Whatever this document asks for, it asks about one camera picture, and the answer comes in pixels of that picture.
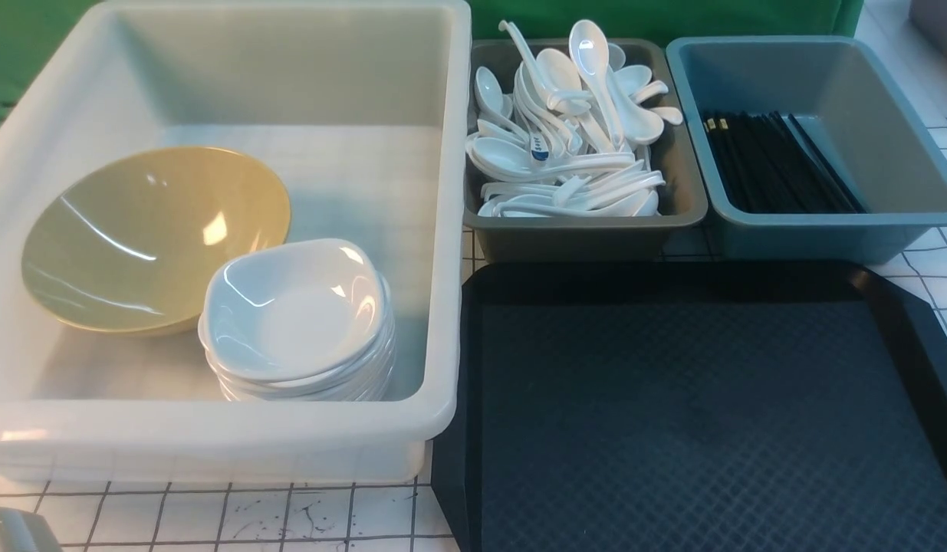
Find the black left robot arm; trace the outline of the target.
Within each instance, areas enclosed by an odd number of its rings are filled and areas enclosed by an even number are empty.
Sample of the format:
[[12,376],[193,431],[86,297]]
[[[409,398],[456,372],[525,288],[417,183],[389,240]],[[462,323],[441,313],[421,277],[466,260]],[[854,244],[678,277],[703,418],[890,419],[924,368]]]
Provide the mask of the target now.
[[63,551],[46,518],[0,507],[0,551]]

